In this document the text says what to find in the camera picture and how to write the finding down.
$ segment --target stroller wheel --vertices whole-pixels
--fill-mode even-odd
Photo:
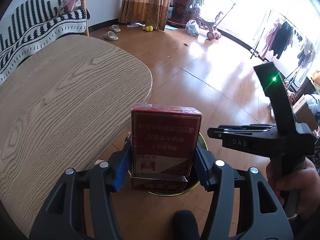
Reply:
[[[215,37],[214,37],[214,34],[213,34],[212,32],[208,32],[208,33],[207,33],[207,38],[208,38],[209,40],[213,40]]]

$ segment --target hand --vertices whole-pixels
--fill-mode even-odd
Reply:
[[[288,91],[288,95],[289,95],[289,98],[292,100],[292,105],[294,105],[297,102],[296,99],[294,98],[294,93],[291,91]]]
[[[281,205],[284,204],[280,191],[293,189],[300,190],[300,199],[296,213],[301,215],[302,220],[309,219],[320,204],[320,177],[314,164],[306,158],[306,169],[294,171],[279,180],[273,178],[273,168],[271,162],[266,168],[268,183],[276,194]]]

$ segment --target cushion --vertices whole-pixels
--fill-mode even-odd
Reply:
[[[63,15],[72,12],[77,0],[63,0],[58,9],[58,14]]]

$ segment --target cigarette pack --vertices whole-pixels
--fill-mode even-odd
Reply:
[[[133,173],[131,175],[132,189],[161,193],[181,193],[187,184],[185,176]]]
[[[188,176],[202,114],[195,108],[135,104],[132,120],[132,170]]]

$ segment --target beige slipper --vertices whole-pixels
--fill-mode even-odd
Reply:
[[[121,31],[118,25],[112,25],[112,26],[110,26],[109,30],[111,30],[111,31],[113,31],[113,32],[115,32],[115,33],[118,33],[118,32]]]
[[[116,41],[118,39],[118,37],[112,31],[106,33],[104,35],[104,38],[109,41]]]

